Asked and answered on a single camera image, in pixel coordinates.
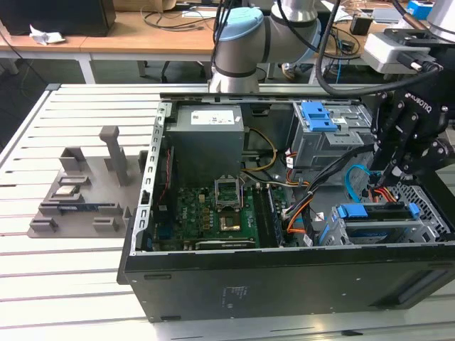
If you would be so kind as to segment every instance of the gray power supply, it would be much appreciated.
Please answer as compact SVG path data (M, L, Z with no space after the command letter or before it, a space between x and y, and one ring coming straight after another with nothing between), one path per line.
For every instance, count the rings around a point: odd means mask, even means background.
M178 172L182 186L207 187L240 172L244 127L238 105L182 106L165 136L175 147L178 170L186 170Z

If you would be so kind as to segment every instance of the motherboard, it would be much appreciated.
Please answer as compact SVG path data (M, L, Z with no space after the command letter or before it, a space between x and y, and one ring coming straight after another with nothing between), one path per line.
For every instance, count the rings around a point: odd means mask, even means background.
M157 224L161 251L276 247L282 243L281 188L179 188L173 219ZM220 203L231 202L231 205Z

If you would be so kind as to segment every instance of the slotted metal table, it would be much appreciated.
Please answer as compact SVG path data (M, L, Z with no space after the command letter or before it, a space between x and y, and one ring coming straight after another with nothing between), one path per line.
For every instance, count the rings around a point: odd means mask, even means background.
M0 340L334 340L344 330L363 333L359 341L455 337L455 283L410 310L151 324L132 288L117 285L122 239L26 236L66 146L107 156L97 136L103 125L118 125L125 153L137 155L149 144L160 92L205 90L61 85L43 93L0 155ZM311 85L264 85L261 91L322 93ZM453 186L455 168L440 176Z

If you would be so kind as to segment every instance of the green circuit board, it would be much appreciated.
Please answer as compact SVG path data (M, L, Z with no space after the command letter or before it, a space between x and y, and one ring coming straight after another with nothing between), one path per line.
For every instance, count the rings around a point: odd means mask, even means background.
M229 198L226 200L231 200L234 195L237 197L235 189L224 190L222 194ZM260 248L261 229L258 228L257 214L264 208L255 207L254 191L257 192L254 187L243 188L239 209L225 207L217 210L215 188L179 188L175 219L158 224L154 239L159 240L162 251L191 250L196 248L196 243L209 241L248 241ZM279 217L286 205L286 195L281 188L274 188L272 197Z
M240 229L222 231L221 213L216 210L214 189L180 188L177 198L178 226L174 228L173 238L182 240L246 238L254 240L259 247L251 190L245 191L243 199L243 208L235 213L240 216Z

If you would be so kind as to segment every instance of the white table leg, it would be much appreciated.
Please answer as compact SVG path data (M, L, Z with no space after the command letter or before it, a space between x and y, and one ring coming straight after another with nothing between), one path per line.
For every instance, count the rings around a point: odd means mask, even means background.
M143 60L137 61L137 68L139 69L139 76L145 77L147 74L145 73L145 62Z
M273 79L274 71L275 71L275 63L269 63L267 66L267 79L268 80Z
M16 67L15 61L15 59L0 59L0 65L12 75L17 75L19 70Z
M85 82L87 84L96 84L95 75L93 75L92 63L90 58L79 58L78 59L80 69L84 75Z

